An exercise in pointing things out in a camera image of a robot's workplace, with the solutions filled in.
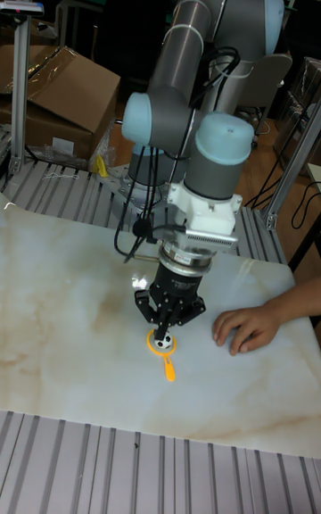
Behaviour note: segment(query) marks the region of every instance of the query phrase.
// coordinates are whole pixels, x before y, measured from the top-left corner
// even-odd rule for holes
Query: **light blue joint cap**
[[[147,94],[134,92],[125,109],[121,133],[130,141],[148,145],[152,134],[152,107]]]
[[[266,54],[272,54],[276,49],[284,17],[283,0],[264,0],[266,27]]]
[[[209,113],[195,136],[198,151],[219,165],[238,165],[251,153],[254,129],[246,121],[223,112]]]

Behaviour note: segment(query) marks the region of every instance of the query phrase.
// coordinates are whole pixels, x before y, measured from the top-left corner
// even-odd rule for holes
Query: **cardboard box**
[[[13,46],[0,48],[0,123],[11,123]],[[26,144],[88,160],[114,117],[119,76],[69,48],[31,46]]]
[[[59,38],[54,31],[54,24],[42,19],[31,19],[30,45],[31,46],[57,46]],[[9,27],[0,28],[0,46],[14,44],[14,30]]]
[[[316,104],[321,96],[321,61],[305,57],[294,80],[292,93],[304,108]]]
[[[289,160],[292,158],[294,151],[296,150],[302,135],[307,127],[308,120],[302,120],[300,123],[299,119],[303,112],[303,106],[299,104],[297,99],[294,97],[292,92],[287,92],[284,108],[281,112],[280,117],[276,120],[276,127],[278,129],[278,136],[274,142],[274,149],[277,155],[282,156],[280,159],[281,166],[285,169]],[[285,142],[289,139],[292,134],[292,139],[289,141],[286,148],[283,150]],[[315,165],[321,165],[321,135],[318,136],[315,144],[313,145],[309,156],[306,159],[304,165],[300,170],[300,174],[306,177],[309,176],[307,169],[307,163],[314,163]]]

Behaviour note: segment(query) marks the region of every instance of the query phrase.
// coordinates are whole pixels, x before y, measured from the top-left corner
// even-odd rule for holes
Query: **white table top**
[[[292,286],[287,267],[218,254],[200,288],[207,311],[175,329],[170,383],[133,298],[157,264],[124,265],[109,229],[4,206],[0,195],[1,409],[321,458],[321,360],[309,321],[234,358],[230,342],[211,339],[221,311]]]
[[[313,165],[313,163],[308,163],[308,171],[312,181],[317,182],[317,190],[321,193],[321,167],[319,165]]]

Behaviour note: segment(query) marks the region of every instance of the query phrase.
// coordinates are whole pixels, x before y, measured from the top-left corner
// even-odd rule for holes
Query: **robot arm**
[[[147,94],[129,98],[124,137],[178,153],[186,130],[192,137],[202,119],[198,113],[188,128],[204,41],[235,48],[241,59],[236,72],[246,76],[257,60],[274,52],[283,15],[283,0],[180,0]],[[228,79],[217,109],[233,114],[242,87],[243,80]],[[207,104],[207,111],[212,109]]]
[[[168,195],[180,229],[164,231],[156,278],[149,290],[136,292],[137,307],[158,326],[159,347],[166,347],[169,327],[205,310],[197,295],[202,276],[216,251],[228,251],[237,241],[235,214],[242,198],[234,190],[253,130],[233,113],[243,77],[273,53],[283,14],[282,0],[180,0],[147,93],[128,100],[124,137],[188,158],[185,178],[171,184]],[[223,70],[214,69],[217,87],[196,111],[189,104],[204,40],[237,52],[239,63],[229,74],[228,56]]]

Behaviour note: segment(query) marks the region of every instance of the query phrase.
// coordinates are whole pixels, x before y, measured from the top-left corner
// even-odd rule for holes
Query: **cable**
[[[152,198],[151,198],[151,202],[150,202],[150,205],[149,205],[149,208],[148,208],[147,219],[149,219],[149,217],[151,216],[151,214],[152,214],[152,207],[154,206],[155,193],[156,193],[156,188],[157,188],[159,156],[160,156],[160,151],[159,151],[159,149],[156,149],[156,152],[155,152],[155,168],[153,170],[154,176],[153,176],[153,183],[152,183]]]
[[[254,197],[254,199],[251,199],[252,201],[254,201],[253,205],[251,206],[251,209],[253,210],[256,206],[257,206],[257,201],[259,200],[259,198],[261,197],[261,195],[263,195],[264,193],[264,189],[265,187],[267,186],[268,184],[268,181],[271,179],[273,173],[275,172],[276,170],[276,167],[278,165],[278,163],[281,161],[281,158],[282,158],[282,155],[284,154],[284,151],[286,149],[286,147],[289,145],[289,143],[291,142],[292,140],[292,137],[294,135],[294,132],[296,131],[297,127],[299,127],[300,123],[302,122],[303,118],[305,118],[306,116],[306,109],[303,110],[302,114],[300,115],[298,121],[296,123],[294,123],[293,127],[292,127],[292,131],[290,133],[290,136],[288,136],[288,138],[286,139],[285,143],[284,143],[284,146],[282,147],[281,149],[281,152],[280,154],[277,156],[277,159],[276,159],[276,162],[275,164],[273,165],[271,171],[268,173],[267,175],[267,178],[266,180],[264,181],[261,189],[259,190],[258,194]]]
[[[133,258],[135,252],[143,244],[143,242],[146,240],[146,238],[148,236],[152,236],[152,234],[156,230],[160,230],[161,228],[162,229],[166,229],[166,230],[176,230],[178,232],[185,232],[186,231],[185,225],[169,225],[168,224],[168,225],[159,225],[158,227],[151,228],[148,232],[146,232],[146,234],[144,236],[140,237],[140,241],[139,242],[137,242],[137,240],[136,240],[134,246],[132,247],[132,250],[130,251],[130,253],[127,255],[127,257],[124,260],[125,264],[127,264]]]
[[[115,247],[115,250],[119,254],[121,254],[122,256],[126,256],[126,257],[128,256],[128,253],[124,253],[122,250],[120,250],[120,248],[118,246],[118,238],[119,238],[119,232],[122,229],[122,226],[123,226],[123,223],[124,223],[124,220],[125,220],[125,217],[126,217],[126,213],[128,211],[128,205],[129,205],[129,202],[130,202],[130,199],[131,199],[131,195],[133,194],[133,191],[134,191],[134,187],[135,187],[135,184],[136,184],[138,171],[139,171],[141,163],[142,163],[143,155],[144,155],[144,147],[142,148],[142,151],[141,151],[141,153],[139,155],[139,159],[138,159],[138,163],[137,163],[136,171],[135,171],[135,176],[133,177],[132,184],[131,184],[129,192],[128,192],[128,198],[127,198],[127,200],[126,200],[126,202],[124,204],[124,208],[123,208],[123,211],[121,213],[121,216],[120,216],[120,219],[119,219],[119,224],[118,224],[118,226],[116,228],[115,237],[114,237],[114,247]]]
[[[273,185],[270,185],[269,187],[267,187],[267,189],[264,189],[264,191],[262,191],[262,195],[264,193],[267,193],[270,189],[273,189],[273,187],[275,187],[277,185],[277,183],[282,179],[282,175],[281,177],[279,177],[279,179],[273,183]],[[250,201],[248,201],[247,203],[245,203],[244,207],[248,207],[249,204],[251,204],[253,201],[255,201],[255,199],[257,198],[257,195],[256,196],[253,196],[252,199],[250,199]]]
[[[172,161],[186,161],[187,159],[189,159],[189,157],[178,157],[176,155],[174,155],[173,153],[169,153],[168,151],[164,151],[166,157],[168,157],[169,159],[171,159]]]
[[[30,157],[32,157],[32,159],[37,162],[38,161],[38,158],[35,156],[35,154],[33,153],[33,151],[31,151],[31,149],[25,145],[25,151],[27,151],[27,153],[30,155]]]
[[[224,55],[232,55],[233,56],[233,60],[227,65],[227,67],[224,70],[224,72],[225,72],[224,77],[222,77],[222,75],[220,75],[220,76],[215,77],[212,81],[210,81],[209,84],[207,84],[207,86],[192,100],[192,102],[191,102],[192,108],[194,108],[195,104],[202,97],[204,97],[205,94],[207,94],[207,92],[215,86],[215,84],[217,84],[219,81],[222,82],[223,79],[227,79],[230,76],[230,74],[232,73],[232,71],[236,68],[236,66],[241,61],[241,58],[240,58],[236,48],[233,48],[231,46],[226,46],[224,48],[214,48],[213,50],[211,50],[210,52],[205,54],[202,57],[202,63],[207,62],[207,61],[212,62],[213,60],[215,61],[215,60],[217,60],[217,58],[219,58],[220,56],[224,56]]]
[[[267,131],[260,131],[259,132],[260,136],[266,136],[271,131],[271,128],[269,127],[269,125],[266,121],[264,121],[264,125],[267,125]]]
[[[217,109],[217,107],[218,107],[218,100],[219,100],[220,95],[221,95],[221,93],[222,93],[222,91],[223,91],[223,87],[224,87],[224,85],[226,84],[226,80],[227,80],[227,78],[222,78],[222,79],[221,79],[221,82],[220,82],[220,84],[219,84],[219,86],[218,86],[218,93],[217,93],[216,100],[215,100],[215,103],[214,103],[214,108],[213,108],[213,110],[214,110],[214,111],[215,111],[215,110]]]
[[[146,199],[145,199],[145,205],[143,210],[143,219],[146,216],[146,213],[148,211],[149,207],[149,195],[151,191],[151,180],[152,180],[152,156],[153,156],[153,147],[150,148],[150,162],[149,162],[149,168],[148,168],[148,179],[147,179],[147,190],[146,190]]]
[[[312,187],[313,185],[319,185],[320,183],[321,183],[321,181],[313,181],[313,183],[309,183],[309,184],[306,186],[306,189],[305,189],[305,191],[304,191],[304,193],[303,193],[303,197],[302,197],[302,198],[301,198],[301,200],[300,200],[300,204],[299,204],[298,208],[296,209],[296,211],[295,211],[295,213],[293,214],[292,219],[291,219],[291,225],[292,225],[292,228],[294,228],[294,230],[299,230],[299,228],[301,228],[301,226],[302,226],[303,222],[304,222],[304,221],[305,221],[305,219],[306,219],[307,212],[308,212],[308,207],[309,207],[309,204],[310,204],[310,202],[312,201],[312,199],[314,199],[314,198],[315,198],[315,196],[320,196],[320,194],[317,192],[315,195],[312,195],[312,196],[309,198],[309,200],[308,200],[308,202],[307,202],[307,204],[306,204],[306,206],[305,206],[305,209],[304,209],[304,213],[303,213],[302,221],[300,222],[300,224],[299,224],[297,227],[295,227],[295,226],[294,226],[294,219],[295,219],[295,217],[297,216],[297,214],[298,214],[298,212],[299,212],[299,210],[300,210],[301,206],[302,206],[302,205],[303,205],[303,203],[304,203],[304,199],[306,198],[306,195],[307,195],[307,192],[308,192],[309,188],[310,188],[310,187]]]
[[[143,217],[141,216],[133,226],[133,229],[135,229],[138,232],[137,238],[130,250],[130,252],[126,255],[125,263],[129,262],[135,255],[135,252],[138,250],[140,245],[143,243],[143,241],[148,237],[148,234],[150,232],[150,229],[152,228],[152,223],[150,221],[151,215],[152,215],[152,207],[155,205],[155,193],[157,188],[157,175],[158,175],[158,164],[159,164],[159,150],[156,149],[155,154],[155,167],[152,166],[152,158],[153,158],[153,147],[151,147],[151,153],[150,153],[150,168],[149,168],[149,174],[148,174],[148,186],[147,186],[147,193],[146,193],[146,200],[144,205],[144,212]],[[149,192],[151,188],[151,177],[152,177],[152,171],[153,171],[153,180],[152,180],[152,197],[150,202],[149,201]]]

